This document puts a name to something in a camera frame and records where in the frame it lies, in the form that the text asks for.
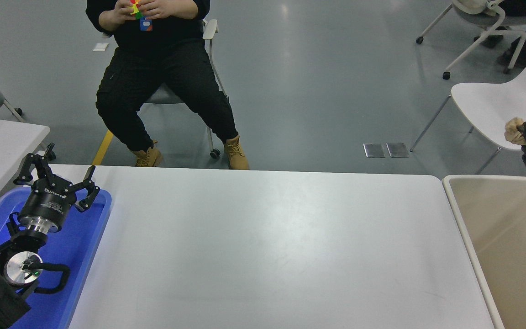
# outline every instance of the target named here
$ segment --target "beige bin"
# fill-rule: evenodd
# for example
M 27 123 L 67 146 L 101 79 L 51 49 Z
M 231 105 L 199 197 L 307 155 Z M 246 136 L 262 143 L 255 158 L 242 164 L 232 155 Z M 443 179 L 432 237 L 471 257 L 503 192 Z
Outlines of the beige bin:
M 449 175 L 447 198 L 497 329 L 526 329 L 526 177 Z

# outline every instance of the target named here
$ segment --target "tan boot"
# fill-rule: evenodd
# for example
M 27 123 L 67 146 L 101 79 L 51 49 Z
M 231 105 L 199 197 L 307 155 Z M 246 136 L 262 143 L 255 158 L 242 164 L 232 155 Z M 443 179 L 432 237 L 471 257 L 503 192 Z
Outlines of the tan boot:
M 157 167 L 158 164 L 161 163 L 163 156 L 155 147 L 156 143 L 157 141 L 154 140 L 153 146 L 148 148 L 147 151 L 131 151 L 131 153 L 137 157 L 137 161 L 135 162 L 136 167 Z
M 225 143 L 225 153 L 228 157 L 230 169 L 249 170 L 249 162 L 245 153 L 242 151 L 239 136 L 227 139 Z

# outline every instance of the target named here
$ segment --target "rubik's cube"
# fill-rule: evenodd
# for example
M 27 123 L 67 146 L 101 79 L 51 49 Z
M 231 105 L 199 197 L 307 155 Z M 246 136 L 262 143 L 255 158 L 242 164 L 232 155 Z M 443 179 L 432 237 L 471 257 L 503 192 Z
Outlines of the rubik's cube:
M 133 8 L 133 12 L 131 13 L 131 15 L 135 15 L 135 18 L 136 19 L 140 19 L 141 17 L 143 17 L 142 13 L 139 12 L 139 9 L 137 8 L 137 3 L 139 2 L 139 0 L 130 0 L 131 1 L 131 8 Z

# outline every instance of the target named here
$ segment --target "chair caster wheel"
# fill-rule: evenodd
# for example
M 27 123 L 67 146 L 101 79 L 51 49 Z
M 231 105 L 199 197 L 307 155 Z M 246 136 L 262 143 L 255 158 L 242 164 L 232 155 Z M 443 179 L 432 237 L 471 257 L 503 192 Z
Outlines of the chair caster wheel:
M 54 151 L 50 151 L 50 153 L 48 154 L 48 158 L 46 158 L 46 160 L 48 161 L 56 160 L 56 154 L 54 153 Z
M 221 152 L 217 149 L 213 149 L 211 152 L 210 152 L 210 157 L 213 158 L 213 159 L 217 159 L 221 156 Z

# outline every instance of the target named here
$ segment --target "yellow floor tape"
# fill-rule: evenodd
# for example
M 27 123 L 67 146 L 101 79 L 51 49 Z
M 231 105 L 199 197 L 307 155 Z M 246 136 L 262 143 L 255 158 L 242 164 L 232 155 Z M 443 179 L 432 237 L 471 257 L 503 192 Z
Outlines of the yellow floor tape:
M 107 149 L 109 148 L 109 144 L 111 144 L 111 140 L 113 140 L 113 134 L 110 131 L 107 131 L 107 134 L 105 135 L 105 138 L 100 144 L 99 150 L 96 152 L 96 156 L 92 161 L 93 166 L 100 166 L 100 163 L 103 162 L 103 158 L 107 153 Z

